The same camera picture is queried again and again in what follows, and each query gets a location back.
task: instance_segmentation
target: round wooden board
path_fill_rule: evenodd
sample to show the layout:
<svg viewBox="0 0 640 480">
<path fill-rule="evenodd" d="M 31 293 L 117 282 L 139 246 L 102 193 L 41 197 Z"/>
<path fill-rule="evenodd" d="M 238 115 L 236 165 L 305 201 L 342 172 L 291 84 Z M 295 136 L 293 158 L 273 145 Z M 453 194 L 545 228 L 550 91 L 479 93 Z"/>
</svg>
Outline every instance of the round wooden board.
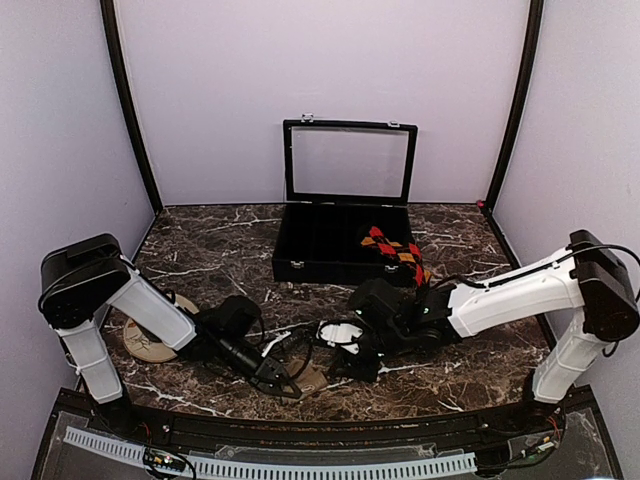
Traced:
<svg viewBox="0 0 640 480">
<path fill-rule="evenodd" d="M 198 307 L 196 307 L 191 300 L 188 300 L 182 295 L 176 295 L 176 302 L 182 308 L 189 310 L 191 313 L 198 313 Z M 127 323 L 122 330 L 122 336 L 124 346 L 129 354 L 145 362 L 163 363 L 173 360 L 178 356 L 176 352 L 171 350 L 164 343 L 152 342 L 149 340 L 147 336 L 142 333 L 142 330 L 140 330 L 132 318 L 127 320 Z"/>
</svg>

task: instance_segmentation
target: open box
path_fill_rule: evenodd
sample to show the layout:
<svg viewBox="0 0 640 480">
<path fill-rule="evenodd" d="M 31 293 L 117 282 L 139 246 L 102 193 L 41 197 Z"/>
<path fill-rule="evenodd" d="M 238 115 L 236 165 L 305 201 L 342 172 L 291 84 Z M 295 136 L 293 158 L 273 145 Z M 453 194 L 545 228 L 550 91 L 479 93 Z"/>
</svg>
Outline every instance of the open box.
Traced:
<svg viewBox="0 0 640 480">
<path fill-rule="evenodd" d="M 360 245 L 371 226 L 412 241 L 407 200 L 418 134 L 394 122 L 285 120 L 287 205 L 272 257 L 276 281 L 358 285 L 413 274 Z"/>
</svg>

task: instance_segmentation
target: brown marble surface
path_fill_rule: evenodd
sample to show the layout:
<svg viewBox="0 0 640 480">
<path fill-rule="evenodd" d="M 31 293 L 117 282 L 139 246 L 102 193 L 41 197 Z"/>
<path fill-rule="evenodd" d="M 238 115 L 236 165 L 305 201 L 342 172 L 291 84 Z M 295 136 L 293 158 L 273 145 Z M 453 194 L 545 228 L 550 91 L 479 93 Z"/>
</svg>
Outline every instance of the brown marble surface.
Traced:
<svg viewBox="0 0 640 480">
<path fill-rule="evenodd" d="M 262 308 L 268 338 L 283 327 L 348 318 L 350 287 L 273 281 L 271 254 L 282 211 L 282 205 L 167 208 L 136 264 L 160 288 L 173 289 L 200 308 L 216 306 L 229 295 L 249 296 Z M 455 273 L 480 279 L 509 269 L 475 206 L 411 205 L 409 213 L 425 267 L 436 279 Z M 135 403 L 246 419 L 381 420 L 503 405 L 520 398 L 525 376 L 548 353 L 540 327 L 529 318 L 436 353 L 386 359 L 375 384 L 329 377 L 326 390 L 283 405 L 238 377 L 200 364 L 134 359 L 122 343 L 125 320 L 112 312 L 103 334 Z M 330 350 L 313 358 L 323 371 L 330 360 Z"/>
</svg>

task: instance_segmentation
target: red and black cloth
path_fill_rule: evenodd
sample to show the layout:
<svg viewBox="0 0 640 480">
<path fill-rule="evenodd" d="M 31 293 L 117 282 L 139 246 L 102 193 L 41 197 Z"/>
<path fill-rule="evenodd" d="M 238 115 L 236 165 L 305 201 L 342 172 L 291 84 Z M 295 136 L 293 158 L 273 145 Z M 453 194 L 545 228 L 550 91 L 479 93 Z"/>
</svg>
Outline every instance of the red and black cloth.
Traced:
<svg viewBox="0 0 640 480">
<path fill-rule="evenodd" d="M 414 280 L 418 290 L 426 289 L 431 278 L 431 273 L 426 271 L 422 265 L 422 253 L 420 248 L 413 243 L 402 245 L 398 242 L 391 242 L 384 236 L 378 227 L 369 230 L 369 236 L 362 240 L 363 247 L 375 248 L 384 256 L 392 258 L 397 263 L 407 265 L 414 272 Z"/>
</svg>

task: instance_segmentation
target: black frame post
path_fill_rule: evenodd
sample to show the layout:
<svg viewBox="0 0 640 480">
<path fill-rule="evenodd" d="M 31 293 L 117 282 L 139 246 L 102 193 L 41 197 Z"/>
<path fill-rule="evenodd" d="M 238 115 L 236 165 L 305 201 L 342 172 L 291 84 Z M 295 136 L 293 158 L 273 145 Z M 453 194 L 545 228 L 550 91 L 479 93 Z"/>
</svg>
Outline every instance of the black frame post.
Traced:
<svg viewBox="0 0 640 480">
<path fill-rule="evenodd" d="M 120 44 L 120 35 L 118 34 L 118 23 L 116 19 L 116 10 L 113 0 L 100 0 L 100 8 L 102 10 L 102 23 L 104 25 L 104 33 L 107 38 L 107 47 L 109 49 L 109 57 L 111 59 L 111 68 L 113 69 L 113 77 L 120 97 L 120 106 L 124 121 L 129 132 L 129 139 L 133 147 L 133 153 L 142 175 L 142 181 L 149 197 L 149 202 L 153 207 L 153 211 L 158 215 L 162 209 L 162 199 L 158 186 L 153 177 L 151 163 L 142 140 L 142 132 L 138 124 L 138 117 L 133 105 L 133 97 L 129 88 L 129 79 L 124 64 L 124 56 L 122 54 L 122 45 Z"/>
<path fill-rule="evenodd" d="M 520 60 L 520 70 L 518 71 L 518 80 L 516 81 L 516 89 L 513 94 L 513 102 L 511 103 L 511 111 L 507 120 L 507 128 L 500 147 L 500 154 L 496 162 L 496 168 L 493 172 L 491 185 L 484 205 L 491 211 L 496 206 L 502 184 L 504 183 L 509 160 L 513 154 L 513 147 L 518 136 L 520 121 L 522 120 L 522 112 L 527 100 L 527 92 L 529 91 L 529 83 L 531 81 L 531 73 L 533 72 L 533 63 L 538 47 L 538 37 L 540 35 L 540 25 L 542 24 L 542 10 L 544 0 L 531 0 L 529 5 L 529 20 L 527 22 L 527 32 L 524 38 L 524 47 L 522 49 L 522 59 Z"/>
</svg>

